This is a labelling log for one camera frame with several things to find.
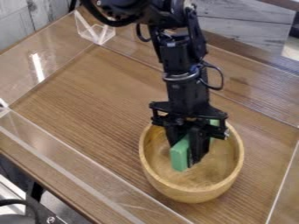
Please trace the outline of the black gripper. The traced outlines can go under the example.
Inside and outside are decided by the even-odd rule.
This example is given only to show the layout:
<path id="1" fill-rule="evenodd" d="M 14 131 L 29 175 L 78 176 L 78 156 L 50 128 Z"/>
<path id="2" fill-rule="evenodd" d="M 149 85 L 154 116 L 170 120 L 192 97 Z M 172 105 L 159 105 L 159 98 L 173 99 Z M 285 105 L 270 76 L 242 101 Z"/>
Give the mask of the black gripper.
<path id="1" fill-rule="evenodd" d="M 185 138 L 190 138 L 190 166 L 197 165 L 210 152 L 212 137 L 208 131 L 186 123 L 204 123 L 206 120 L 220 120 L 218 139 L 228 137 L 226 120 L 229 114 L 212 106 L 210 87 L 208 79 L 202 77 L 180 78 L 165 76 L 169 100 L 153 101 L 150 109 L 154 111 L 153 124 L 166 128 L 166 136 L 172 146 Z"/>

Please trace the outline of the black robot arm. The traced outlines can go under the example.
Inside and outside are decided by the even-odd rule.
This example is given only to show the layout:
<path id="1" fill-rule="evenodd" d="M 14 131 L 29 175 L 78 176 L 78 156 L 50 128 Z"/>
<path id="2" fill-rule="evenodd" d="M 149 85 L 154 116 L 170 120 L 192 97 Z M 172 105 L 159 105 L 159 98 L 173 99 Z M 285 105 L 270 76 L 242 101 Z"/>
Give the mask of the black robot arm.
<path id="1" fill-rule="evenodd" d="M 164 127 L 172 159 L 181 166 L 197 165 L 210 152 L 212 140 L 229 135 L 229 114 L 212 106 L 213 86 L 205 60 L 208 41 L 202 34 L 197 4 L 189 0 L 82 0 L 90 14 L 106 25 L 146 25 L 164 65 L 169 100 L 150 103 L 153 125 Z"/>

